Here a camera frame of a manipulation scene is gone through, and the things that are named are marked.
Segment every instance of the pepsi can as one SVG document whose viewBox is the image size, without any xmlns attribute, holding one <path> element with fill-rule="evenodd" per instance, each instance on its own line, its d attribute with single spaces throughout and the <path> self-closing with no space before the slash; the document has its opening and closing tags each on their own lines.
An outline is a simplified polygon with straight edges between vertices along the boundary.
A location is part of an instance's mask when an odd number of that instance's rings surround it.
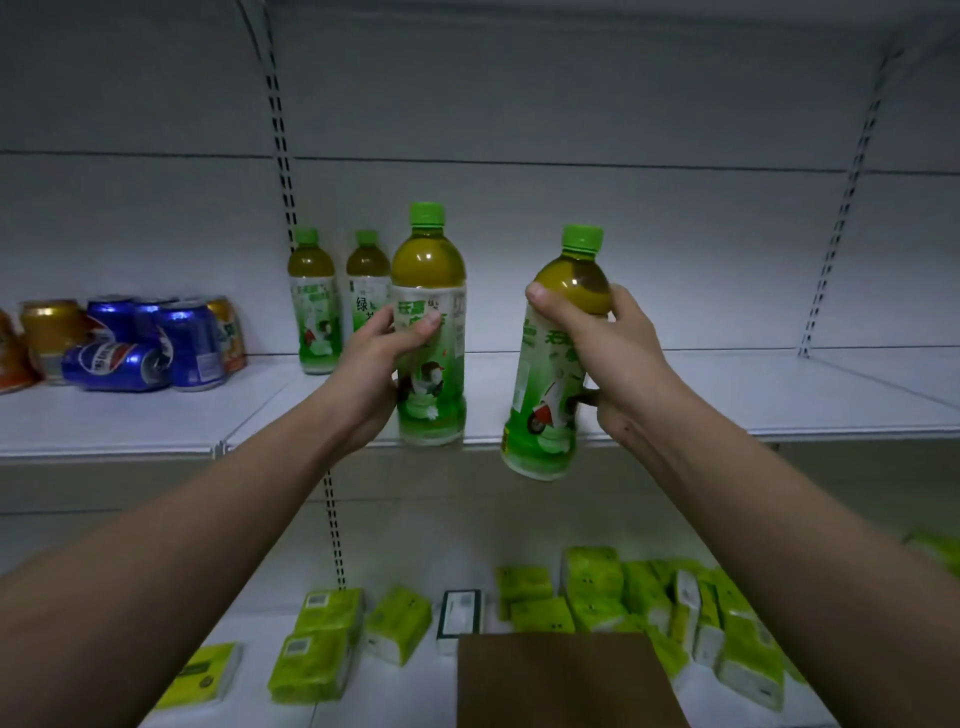
<svg viewBox="0 0 960 728">
<path fill-rule="evenodd" d="M 161 347 L 160 328 L 156 324 L 156 315 L 164 303 L 173 303 L 174 297 L 158 299 L 133 299 L 133 318 L 136 322 L 136 340 Z"/>
<path fill-rule="evenodd" d="M 162 303 L 156 313 L 160 344 L 170 360 L 170 384 L 200 392 L 224 383 L 217 317 L 200 299 Z"/>
<path fill-rule="evenodd" d="M 84 389 L 149 392 L 169 383 L 160 349 L 149 344 L 85 344 L 67 350 L 62 367 L 63 378 Z"/>
<path fill-rule="evenodd" d="M 97 296 L 86 302 L 86 317 L 94 341 L 138 341 L 133 299 L 130 296 Z"/>
</svg>

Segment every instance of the plastic bottle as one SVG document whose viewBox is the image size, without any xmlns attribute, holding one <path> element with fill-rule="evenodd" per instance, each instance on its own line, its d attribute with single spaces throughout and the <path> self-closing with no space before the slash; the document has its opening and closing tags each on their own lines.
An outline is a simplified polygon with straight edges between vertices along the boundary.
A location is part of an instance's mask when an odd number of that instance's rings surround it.
<svg viewBox="0 0 960 728">
<path fill-rule="evenodd" d="M 563 252 L 534 280 L 562 293 L 586 313 L 606 318 L 610 284 L 593 260 L 602 243 L 602 229 L 567 225 Z M 556 480 L 566 472 L 577 445 L 577 404 L 584 377 L 570 337 L 527 304 L 514 403 L 500 445 L 511 470 L 536 480 Z"/>
<path fill-rule="evenodd" d="M 357 231 L 356 237 L 358 247 L 347 258 L 354 331 L 390 302 L 390 260 L 376 247 L 376 231 Z"/>
<path fill-rule="evenodd" d="M 297 315 L 300 365 L 309 375 L 333 371 L 340 359 L 340 294 L 333 260 L 323 250 L 315 228 L 294 230 L 297 249 L 290 253 L 287 274 Z"/>
<path fill-rule="evenodd" d="M 410 224 L 413 231 L 396 251 L 391 273 L 395 326 L 411 326 L 430 311 L 444 318 L 426 346 L 399 362 L 400 437 L 411 445 L 444 445 L 460 440 L 467 422 L 467 268 L 444 235 L 442 205 L 414 203 Z"/>
</svg>

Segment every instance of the brown cardboard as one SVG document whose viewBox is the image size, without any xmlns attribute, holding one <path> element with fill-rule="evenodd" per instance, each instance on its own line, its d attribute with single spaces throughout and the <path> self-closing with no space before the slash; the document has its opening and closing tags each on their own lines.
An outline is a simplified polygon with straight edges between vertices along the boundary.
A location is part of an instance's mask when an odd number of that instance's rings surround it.
<svg viewBox="0 0 960 728">
<path fill-rule="evenodd" d="M 646 635 L 465 635 L 458 728 L 689 728 Z"/>
</svg>

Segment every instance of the gold can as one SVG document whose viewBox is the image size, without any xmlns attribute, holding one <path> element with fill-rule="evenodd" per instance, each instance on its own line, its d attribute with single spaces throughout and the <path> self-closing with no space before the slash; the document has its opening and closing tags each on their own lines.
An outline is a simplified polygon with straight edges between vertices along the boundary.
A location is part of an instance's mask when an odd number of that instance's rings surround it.
<svg viewBox="0 0 960 728">
<path fill-rule="evenodd" d="M 247 366 L 247 350 L 243 345 L 243 334 L 240 333 L 240 324 L 233 305 L 226 296 L 215 296 L 206 300 L 206 307 L 217 317 L 224 371 L 227 374 L 239 372 Z"/>
<path fill-rule="evenodd" d="M 13 330 L 10 316 L 0 308 L 0 395 L 29 387 L 34 382 L 36 374 L 30 366 L 27 345 Z"/>
<path fill-rule="evenodd" d="M 90 320 L 80 305 L 74 299 L 26 301 L 20 323 L 34 369 L 51 384 L 63 384 L 63 354 L 90 337 Z"/>
</svg>

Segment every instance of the fingernail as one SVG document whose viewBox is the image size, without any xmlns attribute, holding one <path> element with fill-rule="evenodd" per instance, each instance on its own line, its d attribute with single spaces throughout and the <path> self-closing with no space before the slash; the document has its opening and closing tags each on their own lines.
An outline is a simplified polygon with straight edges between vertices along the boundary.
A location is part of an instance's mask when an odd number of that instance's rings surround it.
<svg viewBox="0 0 960 728">
<path fill-rule="evenodd" d="M 546 288 L 543 287 L 542 283 L 534 281 L 527 286 L 527 296 L 531 299 L 538 300 L 544 293 L 546 293 Z"/>
</svg>

